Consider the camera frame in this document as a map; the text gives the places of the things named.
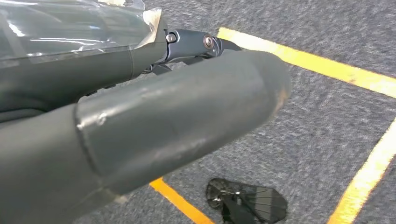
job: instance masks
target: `gray carpet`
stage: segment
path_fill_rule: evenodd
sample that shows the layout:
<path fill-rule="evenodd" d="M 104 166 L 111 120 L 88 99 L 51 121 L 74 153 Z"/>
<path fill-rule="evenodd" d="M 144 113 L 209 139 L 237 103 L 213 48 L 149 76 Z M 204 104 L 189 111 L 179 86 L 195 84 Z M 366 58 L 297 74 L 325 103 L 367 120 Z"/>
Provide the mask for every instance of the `gray carpet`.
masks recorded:
<path fill-rule="evenodd" d="M 396 77 L 393 0 L 146 0 L 172 28 L 216 33 L 227 27 Z M 165 181 L 216 223 L 205 202 L 209 179 L 275 187 L 289 201 L 284 223 L 325 223 L 342 193 L 396 116 L 396 99 L 290 66 L 293 93 L 276 119 Z M 395 223 L 396 162 L 362 209 L 357 224 Z M 189 224 L 150 187 L 76 224 Z"/>

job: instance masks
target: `metal clamp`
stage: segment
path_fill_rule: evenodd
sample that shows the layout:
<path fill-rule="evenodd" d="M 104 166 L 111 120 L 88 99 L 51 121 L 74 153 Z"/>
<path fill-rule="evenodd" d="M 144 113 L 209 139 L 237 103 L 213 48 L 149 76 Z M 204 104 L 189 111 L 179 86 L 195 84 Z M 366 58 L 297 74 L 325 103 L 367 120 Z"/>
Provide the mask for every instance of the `metal clamp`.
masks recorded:
<path fill-rule="evenodd" d="M 171 71 L 165 64 L 184 62 L 187 65 L 218 57 L 224 50 L 241 50 L 233 42 L 213 37 L 209 33 L 187 30 L 165 30 L 167 52 L 156 64 L 145 73 L 153 72 L 157 75 Z"/>

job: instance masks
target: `bolt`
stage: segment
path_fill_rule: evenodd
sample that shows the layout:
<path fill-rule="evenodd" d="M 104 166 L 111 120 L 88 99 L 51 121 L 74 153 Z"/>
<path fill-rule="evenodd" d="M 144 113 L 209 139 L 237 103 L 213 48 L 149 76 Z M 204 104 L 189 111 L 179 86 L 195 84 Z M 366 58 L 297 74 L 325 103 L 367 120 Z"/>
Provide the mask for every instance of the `bolt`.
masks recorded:
<path fill-rule="evenodd" d="M 214 43 L 213 43 L 213 38 L 212 38 L 212 36 L 209 35 L 209 34 L 206 34 L 206 35 L 204 36 L 204 46 L 205 46 L 206 48 L 208 48 L 208 49 L 212 49 L 212 48 L 213 48 L 213 45 L 214 45 Z"/>
<path fill-rule="evenodd" d="M 166 35 L 165 39 L 166 39 L 166 42 L 168 42 L 168 43 L 175 42 L 176 41 L 176 35 L 173 34 L 173 33 L 170 33 L 170 34 Z"/>

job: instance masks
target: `plastic wrap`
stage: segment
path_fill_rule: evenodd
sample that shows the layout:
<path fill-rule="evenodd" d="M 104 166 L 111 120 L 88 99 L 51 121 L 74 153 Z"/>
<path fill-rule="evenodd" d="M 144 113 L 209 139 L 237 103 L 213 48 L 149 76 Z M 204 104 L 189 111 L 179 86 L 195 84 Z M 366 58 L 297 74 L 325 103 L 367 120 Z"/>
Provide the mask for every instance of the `plastic wrap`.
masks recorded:
<path fill-rule="evenodd" d="M 90 0 L 0 0 L 0 68 L 135 49 L 155 40 L 160 17 Z"/>

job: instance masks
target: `yellow tape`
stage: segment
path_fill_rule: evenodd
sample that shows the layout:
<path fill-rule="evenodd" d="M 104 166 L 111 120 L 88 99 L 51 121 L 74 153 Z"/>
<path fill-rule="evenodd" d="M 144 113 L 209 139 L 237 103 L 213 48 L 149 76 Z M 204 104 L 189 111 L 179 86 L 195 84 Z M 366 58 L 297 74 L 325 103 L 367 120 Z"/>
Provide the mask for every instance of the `yellow tape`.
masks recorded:
<path fill-rule="evenodd" d="M 352 224 L 396 154 L 396 118 L 374 147 L 339 204 L 328 220 L 328 224 Z"/>
<path fill-rule="evenodd" d="M 275 54 L 287 63 L 396 98 L 396 79 L 394 78 L 227 28 L 220 28 L 217 37 L 232 41 L 245 49 Z M 396 154 L 395 136 L 396 119 L 347 187 L 327 224 L 352 224 L 354 222 L 371 191 L 382 179 L 386 168 Z"/>
<path fill-rule="evenodd" d="M 196 224 L 214 224 L 214 222 L 208 218 L 200 210 L 188 203 L 182 196 L 180 196 L 173 188 L 166 184 L 162 177 L 151 182 L 150 186 L 154 190 L 158 191 L 172 204 L 176 206 L 182 213 L 184 213 L 189 219 Z"/>
<path fill-rule="evenodd" d="M 249 50 L 266 51 L 287 63 L 396 98 L 396 79 L 289 48 L 252 35 L 220 28 L 217 35 Z"/>

